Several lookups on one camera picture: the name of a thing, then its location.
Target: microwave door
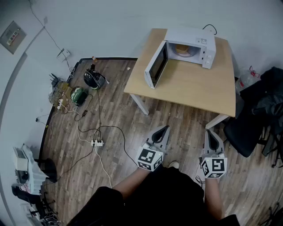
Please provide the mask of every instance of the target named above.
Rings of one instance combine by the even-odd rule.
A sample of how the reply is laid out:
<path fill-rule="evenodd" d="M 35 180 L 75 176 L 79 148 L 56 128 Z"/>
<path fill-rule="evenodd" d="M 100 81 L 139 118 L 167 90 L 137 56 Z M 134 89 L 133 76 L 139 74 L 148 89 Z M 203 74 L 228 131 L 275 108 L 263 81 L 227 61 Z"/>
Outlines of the microwave door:
<path fill-rule="evenodd" d="M 162 41 L 145 69 L 145 80 L 151 88 L 157 85 L 167 62 L 168 47 L 166 41 Z"/>

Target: bottle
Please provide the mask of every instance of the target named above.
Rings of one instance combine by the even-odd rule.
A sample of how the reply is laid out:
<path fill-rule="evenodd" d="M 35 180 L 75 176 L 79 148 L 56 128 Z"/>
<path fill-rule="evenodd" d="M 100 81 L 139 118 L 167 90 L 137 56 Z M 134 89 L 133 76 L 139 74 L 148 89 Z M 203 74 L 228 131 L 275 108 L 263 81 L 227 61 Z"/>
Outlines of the bottle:
<path fill-rule="evenodd" d="M 243 71 L 243 73 L 236 81 L 235 83 L 236 93 L 240 95 L 240 92 L 242 90 L 253 85 L 259 80 L 260 80 L 259 73 L 256 73 L 256 71 L 252 69 L 252 66 L 250 66 L 249 70 Z"/>

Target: black shirt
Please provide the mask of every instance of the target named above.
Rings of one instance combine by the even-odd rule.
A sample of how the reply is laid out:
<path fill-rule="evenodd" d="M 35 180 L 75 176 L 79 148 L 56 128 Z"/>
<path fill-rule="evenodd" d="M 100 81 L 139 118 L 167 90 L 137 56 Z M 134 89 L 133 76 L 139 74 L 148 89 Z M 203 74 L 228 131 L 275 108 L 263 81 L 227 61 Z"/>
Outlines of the black shirt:
<path fill-rule="evenodd" d="M 150 173 L 126 200 L 120 192 L 100 187 L 68 226 L 229 225 L 236 215 L 217 221 L 206 211 L 204 191 L 188 175 L 171 167 Z"/>

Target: white appliance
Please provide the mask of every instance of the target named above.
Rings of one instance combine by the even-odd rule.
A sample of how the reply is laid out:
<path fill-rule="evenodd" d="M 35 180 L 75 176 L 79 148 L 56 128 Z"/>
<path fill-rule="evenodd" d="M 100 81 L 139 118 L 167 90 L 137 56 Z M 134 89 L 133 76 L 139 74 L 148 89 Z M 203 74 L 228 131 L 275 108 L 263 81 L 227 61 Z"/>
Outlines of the white appliance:
<path fill-rule="evenodd" d="M 154 89 L 168 59 L 201 64 L 203 68 L 210 69 L 215 54 L 213 33 L 196 28 L 168 29 L 164 41 L 145 69 L 145 81 Z"/>

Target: sneaker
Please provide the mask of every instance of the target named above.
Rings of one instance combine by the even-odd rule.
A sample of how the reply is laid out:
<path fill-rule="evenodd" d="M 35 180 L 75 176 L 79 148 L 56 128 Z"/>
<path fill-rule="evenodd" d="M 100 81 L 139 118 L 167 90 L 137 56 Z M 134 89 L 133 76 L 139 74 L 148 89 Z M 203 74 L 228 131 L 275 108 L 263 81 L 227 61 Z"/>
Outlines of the sneaker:
<path fill-rule="evenodd" d="M 179 166 L 180 166 L 180 164 L 177 161 L 173 161 L 173 162 L 170 163 L 168 168 L 174 167 L 174 168 L 178 169 Z"/>

